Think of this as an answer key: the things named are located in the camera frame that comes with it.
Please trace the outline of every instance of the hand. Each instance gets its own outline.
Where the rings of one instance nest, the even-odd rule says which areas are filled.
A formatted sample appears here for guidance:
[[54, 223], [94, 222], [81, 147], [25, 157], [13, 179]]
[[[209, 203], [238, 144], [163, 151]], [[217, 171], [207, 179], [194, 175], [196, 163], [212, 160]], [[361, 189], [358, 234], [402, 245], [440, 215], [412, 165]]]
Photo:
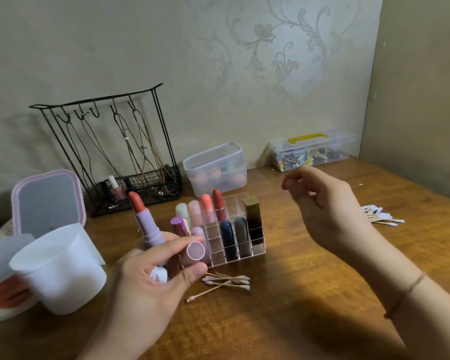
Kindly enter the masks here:
[[133, 249], [115, 269], [112, 290], [96, 333], [79, 359], [136, 359], [165, 331], [187, 288], [207, 272], [199, 262], [160, 284], [150, 277], [157, 265], [203, 237], [164, 232], [166, 243]]
[[342, 260], [377, 234], [347, 182], [303, 165], [285, 175], [282, 189], [298, 204], [312, 239]]

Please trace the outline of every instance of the wall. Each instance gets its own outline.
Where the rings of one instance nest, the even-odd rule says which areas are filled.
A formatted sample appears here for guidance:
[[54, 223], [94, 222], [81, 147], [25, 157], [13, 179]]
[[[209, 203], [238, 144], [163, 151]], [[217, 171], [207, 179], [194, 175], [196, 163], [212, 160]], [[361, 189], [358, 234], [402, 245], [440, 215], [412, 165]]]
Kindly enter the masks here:
[[[381, 2], [0, 0], [0, 213], [18, 180], [68, 167], [43, 117], [27, 106], [160, 82], [179, 161], [234, 141], [253, 167], [269, 141], [329, 128], [356, 134], [350, 150], [357, 154]], [[165, 158], [151, 97], [137, 103]], [[110, 109], [100, 108], [99, 119], [87, 120], [110, 159], [131, 174]], [[127, 108], [119, 104], [130, 119]], [[78, 134], [103, 180], [111, 168]]]
[[450, 0], [383, 0], [360, 157], [450, 197]]

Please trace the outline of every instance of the wallpaper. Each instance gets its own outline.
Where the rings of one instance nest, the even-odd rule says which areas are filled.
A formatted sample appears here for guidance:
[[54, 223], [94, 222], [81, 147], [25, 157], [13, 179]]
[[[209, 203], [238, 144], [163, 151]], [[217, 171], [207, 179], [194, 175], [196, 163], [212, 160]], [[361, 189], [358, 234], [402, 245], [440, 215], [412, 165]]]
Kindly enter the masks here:
[[[232, 141], [249, 167], [275, 140], [339, 128], [367, 105], [382, 0], [0, 0], [0, 212], [20, 179], [68, 168], [34, 103], [157, 92], [178, 161]], [[125, 101], [120, 112], [131, 119]], [[158, 151], [151, 96], [136, 101]], [[132, 174], [108, 106], [87, 121]], [[72, 121], [80, 127], [77, 120]], [[77, 129], [96, 180], [112, 174]], [[79, 146], [82, 155], [85, 151]]]

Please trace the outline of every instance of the woman's right hand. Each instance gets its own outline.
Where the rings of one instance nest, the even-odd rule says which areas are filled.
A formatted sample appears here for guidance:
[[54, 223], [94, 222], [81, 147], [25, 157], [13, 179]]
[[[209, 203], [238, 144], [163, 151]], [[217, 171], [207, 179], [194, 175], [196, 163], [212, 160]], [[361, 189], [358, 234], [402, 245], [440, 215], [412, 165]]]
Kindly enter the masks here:
[[342, 260], [367, 240], [383, 240], [347, 182], [303, 165], [285, 175], [282, 189], [298, 204], [312, 239]]

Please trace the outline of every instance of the white container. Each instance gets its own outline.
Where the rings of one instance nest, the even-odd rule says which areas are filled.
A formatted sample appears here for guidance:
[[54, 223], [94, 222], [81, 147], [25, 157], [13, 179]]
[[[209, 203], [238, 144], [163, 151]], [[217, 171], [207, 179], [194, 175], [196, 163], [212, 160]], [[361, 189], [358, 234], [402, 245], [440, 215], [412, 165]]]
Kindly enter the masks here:
[[247, 184], [247, 163], [242, 148], [234, 142], [216, 146], [183, 161], [197, 197], [212, 194], [215, 188], [222, 193]]
[[43, 235], [10, 260], [10, 268], [56, 315], [72, 313], [98, 294], [107, 280], [103, 264], [80, 223]]
[[39, 301], [9, 266], [12, 257], [33, 241], [30, 234], [0, 238], [0, 321], [21, 314]]
[[303, 164], [317, 166], [348, 159], [344, 145], [355, 141], [355, 136], [339, 130], [329, 130], [270, 143], [272, 160], [281, 172]]

